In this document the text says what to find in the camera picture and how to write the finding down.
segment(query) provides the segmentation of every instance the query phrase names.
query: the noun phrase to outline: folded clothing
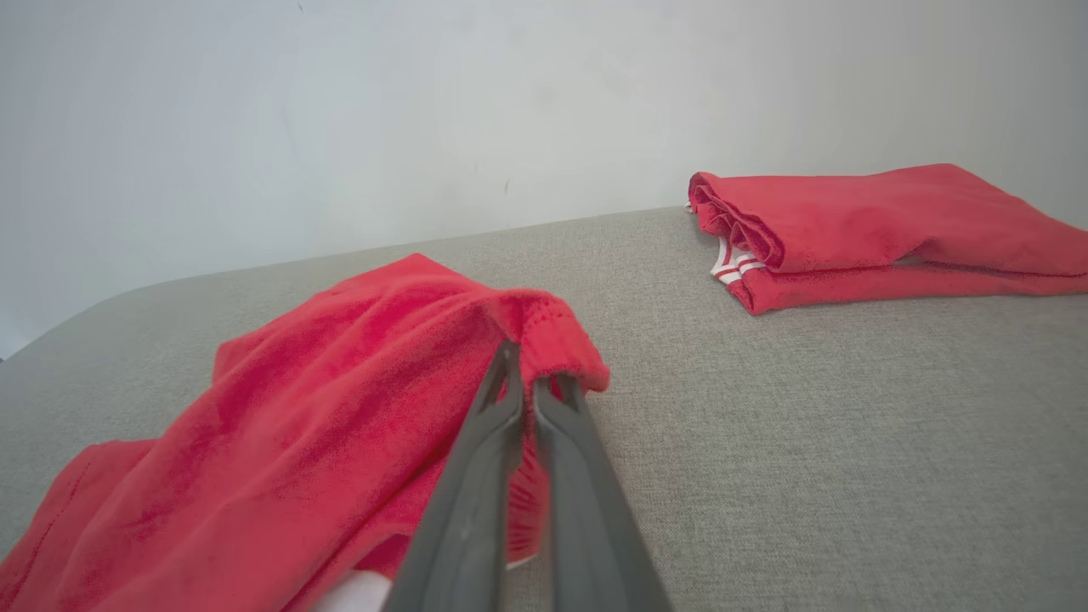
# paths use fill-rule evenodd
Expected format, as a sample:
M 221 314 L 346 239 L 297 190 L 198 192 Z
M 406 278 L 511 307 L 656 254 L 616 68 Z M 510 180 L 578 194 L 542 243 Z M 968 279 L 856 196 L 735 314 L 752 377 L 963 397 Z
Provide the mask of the folded clothing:
M 560 299 L 422 255 L 226 342 L 161 438 L 90 446 L 61 472 L 0 564 L 0 610 L 295 611 L 351 570 L 392 578 L 505 338 L 527 394 L 558 371 L 608 383 Z M 537 550 L 546 509 L 526 436 L 510 561 Z
M 927 295 L 1088 292 L 1088 232 L 956 166 L 869 176 L 692 176 L 710 270 L 753 315 Z

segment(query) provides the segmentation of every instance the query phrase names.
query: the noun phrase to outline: ribbed red fabric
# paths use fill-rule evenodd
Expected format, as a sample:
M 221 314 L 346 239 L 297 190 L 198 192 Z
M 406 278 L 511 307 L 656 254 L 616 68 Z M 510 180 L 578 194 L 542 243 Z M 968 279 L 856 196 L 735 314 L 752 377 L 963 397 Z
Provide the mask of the ribbed red fabric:
M 560 299 L 422 255 L 223 344 L 162 438 L 90 446 L 61 472 L 0 565 L 0 609 L 295 611 L 351 567 L 392 577 L 504 338 L 521 343 L 527 393 L 557 371 L 608 384 Z M 539 546 L 533 448 L 511 486 L 510 561 Z
M 1088 292 L 1088 232 L 943 163 L 869 176 L 695 174 L 713 271 L 753 315 L 821 302 Z

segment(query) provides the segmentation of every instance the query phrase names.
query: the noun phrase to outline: red garment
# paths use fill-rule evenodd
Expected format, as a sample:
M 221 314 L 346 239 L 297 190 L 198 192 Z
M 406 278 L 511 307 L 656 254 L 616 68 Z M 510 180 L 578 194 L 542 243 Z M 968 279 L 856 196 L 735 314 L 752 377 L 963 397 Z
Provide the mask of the red garment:
M 527 393 L 560 370 L 608 384 L 561 301 L 422 255 L 223 344 L 162 438 L 90 446 L 61 472 L 0 565 L 0 610 L 307 610 L 351 567 L 392 577 L 504 336 Z M 535 552 L 545 494 L 526 448 L 511 561 Z
M 719 236 L 712 273 L 753 315 L 821 302 L 1088 292 L 1088 232 L 962 168 L 870 176 L 701 172 L 688 189 Z

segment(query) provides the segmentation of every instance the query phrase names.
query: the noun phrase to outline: gray cushion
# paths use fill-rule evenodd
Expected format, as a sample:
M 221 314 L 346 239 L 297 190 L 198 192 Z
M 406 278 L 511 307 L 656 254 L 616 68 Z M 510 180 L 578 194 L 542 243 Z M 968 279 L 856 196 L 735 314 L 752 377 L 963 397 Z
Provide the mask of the gray cushion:
M 419 250 L 566 298 L 678 610 L 1088 609 L 1088 296 L 751 317 L 679 208 L 380 248 L 134 291 L 0 364 L 0 550 L 87 444 L 154 437 L 217 345 Z M 543 610 L 534 561 L 509 609 Z

